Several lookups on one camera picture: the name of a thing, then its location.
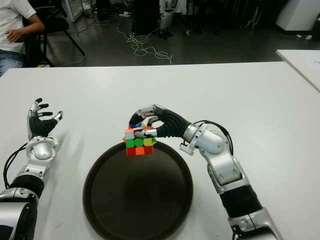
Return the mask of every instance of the black chair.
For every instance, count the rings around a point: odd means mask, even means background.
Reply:
[[[48,34],[57,32],[64,32],[73,45],[81,52],[82,56],[85,56],[85,51],[67,32],[69,24],[65,19],[67,13],[62,6],[62,0],[31,0],[30,4],[36,10],[37,15],[45,26],[43,33],[43,54],[45,57],[47,56]],[[65,18],[56,17],[58,14],[62,14]]]
[[[50,65],[54,67],[51,61],[41,51],[41,43],[36,35],[28,35],[25,40],[25,66],[27,68],[36,68],[39,65]]]

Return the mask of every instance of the jeans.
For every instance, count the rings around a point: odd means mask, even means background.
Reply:
[[[3,51],[0,49],[0,77],[8,70],[23,68],[25,56],[13,51]]]

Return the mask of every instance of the rubik's cube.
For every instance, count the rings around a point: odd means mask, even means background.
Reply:
[[[124,130],[124,138],[126,146],[126,155],[129,156],[138,156],[138,155],[147,155],[154,153],[154,144],[157,142],[154,137],[149,138],[138,138],[135,137],[135,132],[142,129],[152,129],[150,126],[136,127],[136,128],[127,128]]]

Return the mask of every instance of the equipment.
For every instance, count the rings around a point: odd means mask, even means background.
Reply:
[[[7,171],[22,146],[16,151],[4,167],[5,188],[0,193],[0,239],[32,240],[37,221],[37,206],[42,191],[48,181],[53,160],[56,157],[58,141],[48,137],[63,118],[59,111],[52,119],[40,120],[39,117],[51,116],[52,112],[38,112],[48,104],[40,104],[41,98],[35,100],[27,116],[29,142],[24,145],[29,162],[25,165],[12,184],[7,181]]]
[[[283,240],[267,209],[260,204],[244,170],[233,156],[233,143],[224,127],[207,120],[190,123],[157,104],[139,109],[129,124],[137,125],[146,117],[151,117],[152,122],[162,121],[163,125],[136,131],[135,136],[179,137],[184,140],[180,145],[184,152],[193,155],[194,150],[199,149],[207,161],[207,171],[215,190],[229,215],[233,238],[238,235],[239,239]],[[208,130],[207,124],[217,126],[222,133]]]
[[[0,193],[1,240],[32,240],[34,237],[39,197],[48,181],[58,146],[57,140],[48,137],[48,134],[63,118],[63,112],[60,111],[50,120],[40,120],[39,117],[53,114],[38,112],[49,106],[39,105],[41,101],[41,98],[37,99],[29,109],[29,142],[12,154],[4,167],[6,190]],[[136,137],[180,137],[184,140],[180,145],[184,152],[193,155],[194,150],[199,149],[207,161],[208,174],[229,215],[228,222],[233,231],[233,239],[238,235],[238,239],[242,240],[283,240],[267,209],[260,204],[244,170],[233,156],[232,139],[223,126],[207,120],[190,123],[175,112],[157,104],[139,109],[132,116],[129,125],[136,126],[148,117],[148,125],[156,121],[162,121],[163,125],[136,131]],[[210,131],[208,124],[217,126],[222,133]],[[9,184],[8,168],[18,152],[23,149],[26,149],[29,162],[21,169],[12,184]]]

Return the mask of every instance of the yellow square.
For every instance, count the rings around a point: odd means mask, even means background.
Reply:
[[[153,145],[153,143],[152,143],[152,138],[150,137],[150,138],[145,138],[145,139],[143,139],[143,145],[145,145],[145,146],[152,146],[152,145]]]

